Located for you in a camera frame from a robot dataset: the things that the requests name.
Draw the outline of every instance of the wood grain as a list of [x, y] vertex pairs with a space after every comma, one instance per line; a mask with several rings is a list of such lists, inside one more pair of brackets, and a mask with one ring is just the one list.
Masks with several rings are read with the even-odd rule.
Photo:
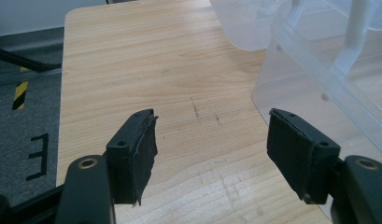
[[57, 183], [137, 110], [159, 116], [142, 206], [118, 223], [329, 223], [266, 155], [251, 100], [264, 51], [237, 49], [207, 0], [137, 1], [66, 17]]

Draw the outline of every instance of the hazard tape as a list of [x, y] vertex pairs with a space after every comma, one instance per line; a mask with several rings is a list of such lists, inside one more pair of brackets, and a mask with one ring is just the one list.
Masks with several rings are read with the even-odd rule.
[[23, 81], [16, 86], [15, 99], [13, 101], [12, 110], [23, 109], [25, 93], [27, 92], [28, 81]]
[[28, 68], [25, 68], [25, 67], [20, 67], [20, 71], [21, 71], [21, 72], [28, 72], [28, 71], [30, 71], [30, 70], [28, 70]]

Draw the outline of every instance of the screw hole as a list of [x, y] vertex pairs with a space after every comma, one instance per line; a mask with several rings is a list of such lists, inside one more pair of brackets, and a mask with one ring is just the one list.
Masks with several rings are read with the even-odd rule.
[[365, 168], [365, 169], [368, 169], [368, 170], [377, 170], [379, 169], [379, 167], [377, 167], [376, 163], [374, 163], [373, 161], [369, 161], [369, 160], [366, 160], [366, 159], [358, 159], [356, 160], [356, 163]]
[[125, 147], [126, 145], [127, 145], [126, 142], [122, 142], [122, 141], [118, 142], [118, 146], [120, 147]]
[[97, 164], [97, 160], [90, 158], [90, 159], [85, 159], [83, 161], [80, 161], [78, 163], [78, 167], [80, 169], [89, 169], [89, 168], [92, 168], [93, 166], [95, 166], [95, 164]]
[[327, 146], [329, 146], [330, 144], [328, 144], [327, 142], [319, 142], [319, 145], [320, 145], [320, 146], [323, 146], [323, 147], [327, 147]]

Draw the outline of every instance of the clear plastic container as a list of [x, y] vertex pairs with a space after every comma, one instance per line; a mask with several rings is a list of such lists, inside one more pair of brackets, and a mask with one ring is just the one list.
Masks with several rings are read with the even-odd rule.
[[[306, 4], [303, 13], [308, 14], [321, 10], [321, 8], [317, 8], [317, 6], [321, 6], [320, 1]], [[330, 7], [349, 15], [352, 0], [325, 1], [330, 4]], [[369, 28], [382, 30], [382, 0], [377, 1], [380, 3]], [[270, 25], [276, 10], [284, 2], [286, 0], [210, 0], [226, 36], [235, 46], [245, 50], [267, 48], [271, 39]]]
[[[294, 2], [305, 5], [284, 3], [272, 23], [255, 105], [266, 122], [272, 107], [298, 114], [342, 147], [342, 159], [382, 162], [382, 31], [367, 31], [373, 19], [356, 8], [347, 16], [323, 1]], [[310, 6], [313, 13], [303, 11]], [[321, 207], [330, 214], [330, 203]]]
[[285, 0], [210, 0], [231, 43], [240, 49], [266, 49], [270, 25]]

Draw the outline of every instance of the floor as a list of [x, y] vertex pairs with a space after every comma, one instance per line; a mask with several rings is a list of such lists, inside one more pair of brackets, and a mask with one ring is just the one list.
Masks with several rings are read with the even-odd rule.
[[[64, 29], [59, 28], [0, 37], [0, 48], [61, 63], [63, 40]], [[61, 72], [22, 82], [33, 73], [23, 70], [0, 61], [0, 194], [11, 205], [56, 184]]]

